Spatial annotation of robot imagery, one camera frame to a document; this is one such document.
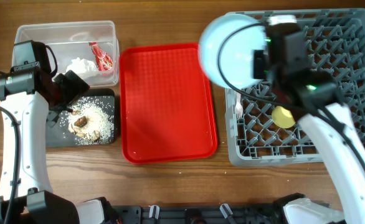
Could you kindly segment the white tissue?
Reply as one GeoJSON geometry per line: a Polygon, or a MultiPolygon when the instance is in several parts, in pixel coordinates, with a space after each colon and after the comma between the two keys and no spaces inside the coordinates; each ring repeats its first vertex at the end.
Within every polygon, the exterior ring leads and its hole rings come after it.
{"type": "Polygon", "coordinates": [[[95,72],[98,72],[97,65],[94,61],[81,59],[79,57],[72,59],[70,65],[67,66],[66,71],[73,71],[80,78],[88,78],[95,72]]]}

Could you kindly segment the rice and food scraps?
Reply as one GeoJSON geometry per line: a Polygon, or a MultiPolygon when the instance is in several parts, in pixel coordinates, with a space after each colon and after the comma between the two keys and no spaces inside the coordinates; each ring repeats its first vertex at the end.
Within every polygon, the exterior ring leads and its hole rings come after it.
{"type": "Polygon", "coordinates": [[[83,101],[64,112],[59,121],[60,139],[71,145],[110,144],[115,139],[114,104],[83,101]]]}

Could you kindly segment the large light blue plate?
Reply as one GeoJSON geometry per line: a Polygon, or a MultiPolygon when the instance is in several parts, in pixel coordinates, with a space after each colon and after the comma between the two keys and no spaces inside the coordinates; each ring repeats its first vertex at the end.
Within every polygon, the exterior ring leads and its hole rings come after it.
{"type": "Polygon", "coordinates": [[[254,78],[254,51],[264,50],[266,35],[258,20],[243,14],[226,14],[213,20],[199,40],[199,62],[209,80],[223,88],[229,86],[224,77],[238,89],[260,82],[254,78]]]}

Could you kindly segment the red snack wrapper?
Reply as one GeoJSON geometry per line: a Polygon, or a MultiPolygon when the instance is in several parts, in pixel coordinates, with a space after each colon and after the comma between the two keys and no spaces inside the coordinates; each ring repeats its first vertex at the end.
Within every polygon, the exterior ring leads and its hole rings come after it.
{"type": "Polygon", "coordinates": [[[112,58],[102,50],[96,42],[89,42],[89,46],[95,56],[95,61],[99,71],[107,71],[113,67],[112,58]]]}

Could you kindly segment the yellow cup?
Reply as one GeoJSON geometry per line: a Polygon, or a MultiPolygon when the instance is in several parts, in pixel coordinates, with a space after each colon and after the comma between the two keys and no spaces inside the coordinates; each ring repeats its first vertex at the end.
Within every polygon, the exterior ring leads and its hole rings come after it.
{"type": "Polygon", "coordinates": [[[280,128],[291,128],[295,125],[295,120],[291,112],[282,106],[276,106],[272,111],[272,120],[280,128]]]}

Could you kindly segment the white plastic fork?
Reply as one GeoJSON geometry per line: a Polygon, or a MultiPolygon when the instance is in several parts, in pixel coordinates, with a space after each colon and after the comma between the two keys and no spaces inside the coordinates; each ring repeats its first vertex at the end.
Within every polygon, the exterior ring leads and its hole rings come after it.
{"type": "Polygon", "coordinates": [[[244,109],[241,104],[241,94],[236,92],[235,93],[235,114],[237,119],[243,117],[244,109]]]}

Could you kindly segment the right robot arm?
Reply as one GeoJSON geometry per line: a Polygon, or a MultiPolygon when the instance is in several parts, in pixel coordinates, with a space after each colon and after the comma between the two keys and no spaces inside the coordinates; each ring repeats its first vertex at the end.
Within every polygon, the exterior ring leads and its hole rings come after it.
{"type": "Polygon", "coordinates": [[[365,223],[365,149],[334,78],[314,72],[298,24],[265,25],[265,70],[277,101],[315,145],[341,200],[346,223],[365,223]]]}

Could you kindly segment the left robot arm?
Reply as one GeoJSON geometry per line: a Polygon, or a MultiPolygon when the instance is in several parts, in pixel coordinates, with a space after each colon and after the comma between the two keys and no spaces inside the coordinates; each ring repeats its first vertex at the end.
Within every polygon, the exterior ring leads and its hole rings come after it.
{"type": "Polygon", "coordinates": [[[17,43],[16,65],[0,72],[0,223],[119,223],[121,217],[104,197],[75,205],[52,192],[45,131],[90,88],[73,71],[58,74],[51,68],[53,54],[42,42],[17,43]]]}

